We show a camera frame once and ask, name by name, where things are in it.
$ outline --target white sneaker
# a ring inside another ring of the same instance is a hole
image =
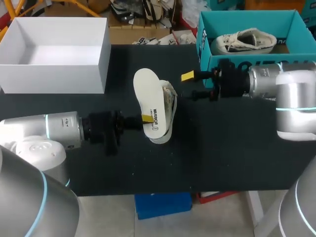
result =
[[[217,37],[211,44],[213,55],[266,54],[276,45],[275,36],[250,28],[230,35]]]
[[[153,143],[166,143],[172,134],[177,93],[168,81],[159,80],[157,75],[147,68],[135,73],[134,90],[142,114],[154,117],[154,123],[143,125],[145,135]]]
[[[166,116],[167,131],[160,138],[157,138],[157,139],[150,138],[150,140],[156,144],[166,143],[171,138],[173,118],[177,109],[177,96],[178,96],[177,92],[173,89],[170,82],[166,80],[160,80],[160,84],[163,89],[164,113]]]

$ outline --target cardboard box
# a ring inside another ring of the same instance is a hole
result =
[[[170,29],[160,28],[159,24],[146,22],[145,19],[134,19],[134,25],[122,23],[112,13],[109,27],[111,44],[132,44],[140,37],[160,39],[170,34]]]
[[[270,54],[219,55],[211,54],[210,44],[218,36],[249,28],[272,34],[277,45]],[[316,42],[297,11],[210,11],[200,15],[197,33],[197,53],[201,71],[211,71],[219,60],[229,58],[247,70],[252,65],[279,62],[311,62],[316,60]],[[211,80],[205,87],[213,87]]]
[[[245,0],[245,10],[297,10],[302,12],[305,0]]]
[[[84,6],[88,7],[87,0],[77,0]],[[51,6],[45,7],[45,16],[53,17],[86,17],[88,14],[70,2],[54,2]]]
[[[5,93],[104,93],[107,18],[17,17],[0,43]]]
[[[97,14],[105,11],[110,4],[110,0],[88,0],[89,8]]]
[[[206,0],[207,5],[212,11],[228,10],[230,7],[234,7],[239,3],[243,3],[243,0]]]

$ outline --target teal shoe box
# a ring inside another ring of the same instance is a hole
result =
[[[218,36],[249,28],[274,35],[277,49],[285,53],[219,55],[213,56],[210,43]],[[229,58],[236,68],[248,70],[252,65],[272,63],[303,63],[316,61],[316,41],[306,28],[300,14],[295,11],[209,11],[202,12],[197,32],[197,53],[201,71],[211,71],[221,59]],[[204,80],[212,88],[210,79]]]
[[[244,0],[206,0],[212,11],[228,10],[230,7],[243,3]]]
[[[316,0],[306,0],[301,16],[307,27],[316,25]]]

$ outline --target black table surface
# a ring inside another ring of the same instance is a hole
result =
[[[170,81],[179,95],[171,140],[157,145],[142,131],[128,131],[115,157],[87,143],[68,151],[71,188],[78,196],[288,189],[316,154],[316,143],[278,138],[273,101],[181,97],[203,90],[202,82],[180,82],[182,73],[199,69],[195,45],[113,45],[104,95],[2,95],[0,120],[116,109],[133,116],[140,113],[133,89],[140,68]]]

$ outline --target open white box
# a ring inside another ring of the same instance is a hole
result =
[[[5,93],[104,93],[110,52],[106,18],[17,17],[0,43],[0,86]]]

